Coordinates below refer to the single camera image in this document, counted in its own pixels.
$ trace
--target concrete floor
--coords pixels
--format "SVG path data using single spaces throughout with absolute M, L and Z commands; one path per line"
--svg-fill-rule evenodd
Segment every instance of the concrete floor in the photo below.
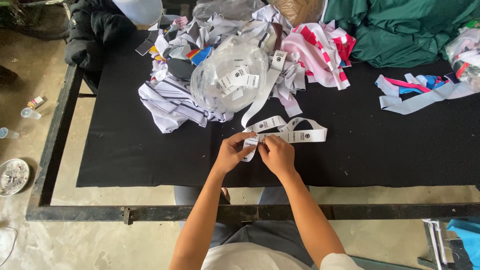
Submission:
M 0 126 L 20 132 L 18 139 L 0 139 L 0 162 L 23 158 L 36 171 L 56 99 L 64 78 L 63 41 L 42 42 L 0 31 L 0 64 L 19 79 L 0 85 Z M 82 86 L 81 92 L 89 89 Z M 20 111 L 37 96 L 48 101 L 38 121 L 23 119 Z M 85 138 L 95 100 L 77 101 L 73 123 L 55 186 L 53 205 L 171 205 L 171 186 L 132 188 L 75 188 Z M 233 204 L 255 203 L 261 188 L 230 189 Z M 16 270 L 164 270 L 180 232 L 178 222 L 25 222 L 31 185 L 23 192 L 0 197 L 0 226 L 18 230 L 5 269 Z M 312 187 L 318 203 L 434 203 L 478 202 L 473 186 L 412 188 Z M 332 221 L 348 254 L 419 267 L 416 257 L 428 253 L 422 221 Z M 0 231 L 0 243 L 8 236 Z M 5 256 L 0 244 L 0 260 Z

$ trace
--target person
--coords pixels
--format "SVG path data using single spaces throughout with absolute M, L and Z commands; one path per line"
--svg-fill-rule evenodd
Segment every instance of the person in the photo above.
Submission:
M 259 144 L 265 165 L 283 186 L 266 187 L 259 204 L 290 203 L 295 221 L 216 222 L 218 205 L 229 204 L 222 181 L 256 146 L 241 148 L 255 132 L 223 140 L 203 187 L 174 186 L 177 205 L 193 205 L 180 224 L 169 270 L 361 270 L 345 254 L 332 226 L 295 170 L 293 146 L 278 136 Z

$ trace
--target green fabric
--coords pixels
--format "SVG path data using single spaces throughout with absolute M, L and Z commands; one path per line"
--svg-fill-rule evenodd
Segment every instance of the green fabric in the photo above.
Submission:
M 324 22 L 357 39 L 352 56 L 375 67 L 435 62 L 458 28 L 480 16 L 480 0 L 329 0 Z

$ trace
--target plastic bag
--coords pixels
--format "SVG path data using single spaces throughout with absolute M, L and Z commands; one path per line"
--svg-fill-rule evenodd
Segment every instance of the plastic bag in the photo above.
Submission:
M 218 89 L 216 83 L 245 66 L 247 74 L 259 75 L 257 87 L 240 86 L 237 91 L 223 96 L 224 90 Z M 238 112 L 252 103 L 259 91 L 263 90 L 267 68 L 268 57 L 263 50 L 244 43 L 238 36 L 231 36 L 193 71 L 190 83 L 192 99 L 211 112 Z
M 217 13 L 227 20 L 249 21 L 252 13 L 264 6 L 260 0 L 198 0 L 192 14 L 200 20 Z
M 470 84 L 474 92 L 480 92 L 480 29 L 464 31 L 445 51 L 456 77 Z
M 324 11 L 324 0 L 268 0 L 293 25 L 318 23 Z

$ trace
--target black metal table frame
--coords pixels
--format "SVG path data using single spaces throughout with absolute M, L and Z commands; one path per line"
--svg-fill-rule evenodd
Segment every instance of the black metal table frame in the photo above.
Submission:
M 192 206 L 51 206 L 83 69 L 69 66 L 60 90 L 37 178 L 28 202 L 27 221 L 183 221 Z M 319 205 L 329 220 L 450 219 L 480 216 L 480 203 Z M 220 205 L 218 221 L 293 220 L 288 205 Z

